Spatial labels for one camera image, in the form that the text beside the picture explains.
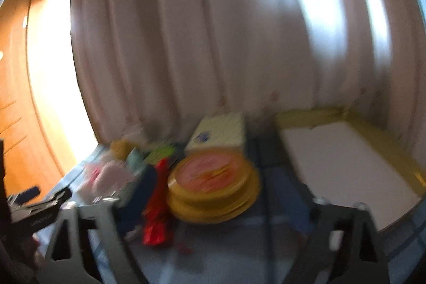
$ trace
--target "curtain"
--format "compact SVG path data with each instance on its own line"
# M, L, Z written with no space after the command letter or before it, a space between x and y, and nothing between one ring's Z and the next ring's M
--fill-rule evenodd
M206 114L355 108L426 166L417 0L71 0L79 86L102 142L142 123L183 139Z

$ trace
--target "yellow frame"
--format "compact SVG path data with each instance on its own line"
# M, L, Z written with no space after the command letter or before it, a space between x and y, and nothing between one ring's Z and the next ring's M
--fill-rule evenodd
M414 193L423 197L426 192L426 175L420 165L391 134L371 125L352 110L346 108L291 110L279 113L275 121L279 129L346 122L401 175Z

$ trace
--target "stack of plates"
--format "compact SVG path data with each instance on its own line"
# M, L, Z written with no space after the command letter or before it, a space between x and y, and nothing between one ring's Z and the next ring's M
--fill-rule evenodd
M238 151L210 149L184 159L169 177L172 213L190 223L215 224L236 217L256 201L259 176Z

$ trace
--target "yellow item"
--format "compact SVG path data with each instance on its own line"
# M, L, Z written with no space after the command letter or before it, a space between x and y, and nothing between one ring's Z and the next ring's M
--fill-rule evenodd
M154 149L144 160L145 163L151 165L157 165L161 159L169 158L175 153L173 146L165 146Z
M291 110L276 116L279 129L315 127L334 122L347 122L370 146L402 176L419 197L426 193L426 180L420 165L407 153L391 134L363 120L348 108Z
M256 201L257 171L235 150L211 149L190 155L170 174L167 203L189 223L216 224L236 217Z
M229 113L204 117L186 146L185 153L213 148L237 149L243 152L244 147L244 117L241 113Z
M109 150L114 155L114 158L118 160L126 160L133 148L135 148L134 143L123 139L112 141L109 146Z

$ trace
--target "pink item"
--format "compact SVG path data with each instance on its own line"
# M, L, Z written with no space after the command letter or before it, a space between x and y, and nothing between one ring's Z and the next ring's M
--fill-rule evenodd
M105 164L93 182L94 196L110 196L134 180L133 174L120 160Z
M93 173L97 170L102 170L104 167L105 162L98 162L98 163L88 163L84 166L84 175L86 176L86 179L90 179Z
M94 182L95 182L95 179L99 176L99 174L101 173L101 169L102 169L102 167L96 167L94 170L93 170L93 172L92 172L92 174L90 175L90 178L89 178L89 183L90 184L93 184Z
M80 196L80 198L87 204L93 203L95 196L93 196L92 192L92 184L89 181L84 181L77 188L76 193Z

